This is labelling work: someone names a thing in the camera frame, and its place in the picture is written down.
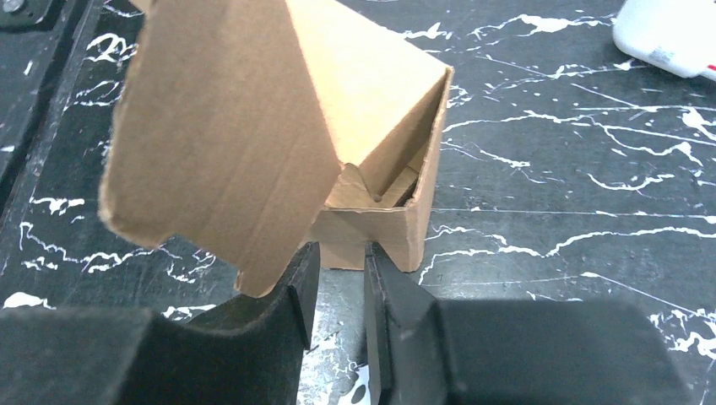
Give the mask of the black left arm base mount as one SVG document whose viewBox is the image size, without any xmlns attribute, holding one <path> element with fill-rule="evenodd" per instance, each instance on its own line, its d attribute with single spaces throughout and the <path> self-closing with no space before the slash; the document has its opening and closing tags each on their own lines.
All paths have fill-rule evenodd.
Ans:
<svg viewBox="0 0 716 405">
<path fill-rule="evenodd" d="M 65 4 L 62 0 L 1 0 L 1 31 L 49 30 Z"/>
</svg>

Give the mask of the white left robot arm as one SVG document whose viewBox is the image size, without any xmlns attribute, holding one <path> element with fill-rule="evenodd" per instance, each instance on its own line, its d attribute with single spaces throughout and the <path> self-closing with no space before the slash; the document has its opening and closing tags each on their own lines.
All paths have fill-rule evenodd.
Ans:
<svg viewBox="0 0 716 405">
<path fill-rule="evenodd" d="M 612 39 L 620 51 L 680 78 L 715 80 L 714 1 L 625 1 Z"/>
</svg>

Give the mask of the brown cardboard box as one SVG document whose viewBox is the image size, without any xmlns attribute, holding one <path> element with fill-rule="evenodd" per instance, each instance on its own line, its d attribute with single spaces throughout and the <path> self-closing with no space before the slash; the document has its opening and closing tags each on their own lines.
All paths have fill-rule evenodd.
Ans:
<svg viewBox="0 0 716 405">
<path fill-rule="evenodd" d="M 305 243 L 361 270 L 364 246 L 423 260 L 453 69 L 336 1 L 139 1 L 114 109 L 105 226 L 180 235 L 261 297 Z"/>
</svg>

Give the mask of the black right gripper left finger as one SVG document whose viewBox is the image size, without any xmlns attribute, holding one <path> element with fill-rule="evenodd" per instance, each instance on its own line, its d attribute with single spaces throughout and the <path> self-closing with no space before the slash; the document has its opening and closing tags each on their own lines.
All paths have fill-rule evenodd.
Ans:
<svg viewBox="0 0 716 405">
<path fill-rule="evenodd" d="M 270 294 L 179 323 L 146 308 L 1 312 L 4 404 L 293 404 L 310 347 L 320 247 Z"/>
</svg>

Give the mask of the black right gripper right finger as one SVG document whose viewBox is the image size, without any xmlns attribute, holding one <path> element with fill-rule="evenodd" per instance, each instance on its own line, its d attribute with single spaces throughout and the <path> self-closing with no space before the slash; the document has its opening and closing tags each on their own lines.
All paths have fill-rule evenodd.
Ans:
<svg viewBox="0 0 716 405">
<path fill-rule="evenodd" d="M 686 404 L 660 333 L 619 301 L 438 298 L 369 242 L 374 404 Z"/>
</svg>

